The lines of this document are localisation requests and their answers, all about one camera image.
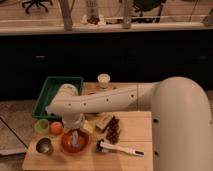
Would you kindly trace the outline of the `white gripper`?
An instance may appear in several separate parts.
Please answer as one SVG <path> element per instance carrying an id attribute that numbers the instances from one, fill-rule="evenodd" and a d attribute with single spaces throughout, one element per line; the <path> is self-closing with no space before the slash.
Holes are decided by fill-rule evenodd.
<path id="1" fill-rule="evenodd" d="M 62 117 L 64 128 L 66 131 L 71 129 L 79 129 L 84 124 L 85 117 L 83 114 L 71 114 Z"/>

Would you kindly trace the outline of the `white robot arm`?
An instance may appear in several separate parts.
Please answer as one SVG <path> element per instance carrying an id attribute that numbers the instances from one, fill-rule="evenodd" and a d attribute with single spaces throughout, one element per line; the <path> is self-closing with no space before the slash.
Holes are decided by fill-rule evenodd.
<path id="1" fill-rule="evenodd" d="M 46 111 L 62 116 L 68 127 L 79 126 L 84 113 L 150 111 L 153 171 L 213 171 L 213 114 L 206 93 L 191 79 L 56 96 Z"/>

